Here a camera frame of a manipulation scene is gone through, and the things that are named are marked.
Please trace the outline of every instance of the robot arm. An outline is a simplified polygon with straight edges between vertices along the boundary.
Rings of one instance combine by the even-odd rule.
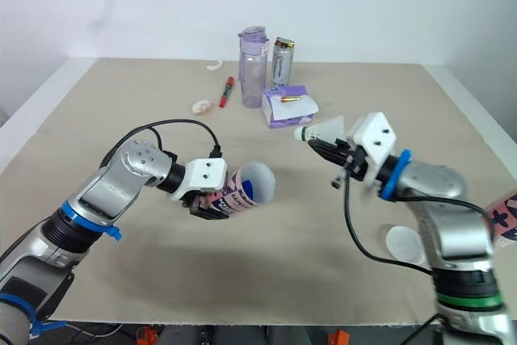
[[[122,238],[114,224],[144,186],[180,200],[189,193],[222,189],[225,175],[222,158],[180,165],[175,155],[148,141],[124,143],[107,166],[0,257],[0,345],[25,345],[29,331],[37,336],[55,327],[41,322],[66,294],[73,269],[102,234]]]
[[[407,150],[400,157],[391,155],[396,137],[381,113],[359,120],[345,139],[336,137],[333,145],[318,139],[308,143],[324,159],[345,166],[353,179],[378,185],[383,200],[406,200],[416,216],[435,283],[441,343],[517,345],[483,219],[458,204],[422,200],[465,200],[465,180],[445,166],[412,162]],[[344,176],[332,186],[339,188]]]

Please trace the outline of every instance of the purple bottle cap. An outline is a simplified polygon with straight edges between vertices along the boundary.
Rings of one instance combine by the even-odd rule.
[[[238,36],[241,38],[241,50],[245,54],[258,56],[267,52],[269,39],[266,36],[266,28],[264,26],[245,28]]]

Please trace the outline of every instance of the blue ring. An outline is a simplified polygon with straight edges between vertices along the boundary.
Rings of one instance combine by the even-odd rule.
[[[409,165],[411,162],[411,151],[405,149],[402,151],[400,157],[398,157],[397,164],[393,169],[391,175],[388,178],[388,182],[385,184],[385,187],[380,192],[380,198],[383,200],[389,201],[391,200],[391,196],[395,191],[395,187],[397,187],[398,179],[401,177],[402,171]]]
[[[29,315],[29,320],[31,321],[31,329],[30,334],[34,336],[39,336],[41,333],[45,331],[57,329],[58,327],[66,326],[66,321],[56,321],[44,324],[41,321],[36,320],[36,311],[32,307],[32,305],[25,301],[21,297],[17,297],[12,294],[1,294],[0,293],[0,301],[7,301],[10,303],[14,303],[15,305],[21,307],[25,310],[25,312]]]
[[[70,220],[73,220],[75,223],[79,224],[83,228],[93,230],[97,233],[107,234],[109,236],[112,236],[116,241],[119,241],[122,238],[122,233],[120,232],[119,228],[117,228],[114,225],[98,225],[94,222],[91,222],[90,220],[87,220],[86,218],[82,217],[79,213],[77,213],[75,210],[73,210],[68,201],[63,203],[63,205],[61,206],[61,210],[65,212],[65,214],[70,218]]]

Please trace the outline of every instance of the red marker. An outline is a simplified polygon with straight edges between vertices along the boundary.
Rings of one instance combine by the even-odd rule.
[[[219,102],[219,107],[223,108],[226,105],[226,100],[229,97],[229,92],[232,91],[233,86],[233,77],[228,77],[228,80],[226,80],[225,85],[225,91],[223,92],[223,95],[221,96],[221,101]]]

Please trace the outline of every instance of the plastic water bottle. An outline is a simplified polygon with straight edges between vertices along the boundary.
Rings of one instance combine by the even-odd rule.
[[[266,36],[266,28],[248,27],[239,34],[239,37],[241,38],[239,82],[242,103],[248,108],[259,108],[267,76],[269,39]]]

